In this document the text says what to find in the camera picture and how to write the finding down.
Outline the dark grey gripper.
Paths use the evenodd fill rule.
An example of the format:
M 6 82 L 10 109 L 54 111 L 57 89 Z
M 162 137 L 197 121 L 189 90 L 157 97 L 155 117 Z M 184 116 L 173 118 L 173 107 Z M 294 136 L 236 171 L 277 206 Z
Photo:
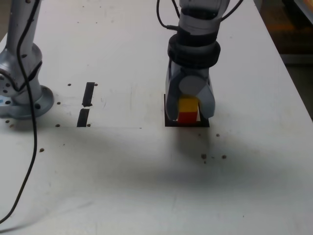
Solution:
M 204 118 L 215 113 L 215 98 L 210 85 L 209 68 L 182 68 L 169 62 L 165 85 L 165 111 L 170 120 L 177 120 L 181 93 L 197 98 Z

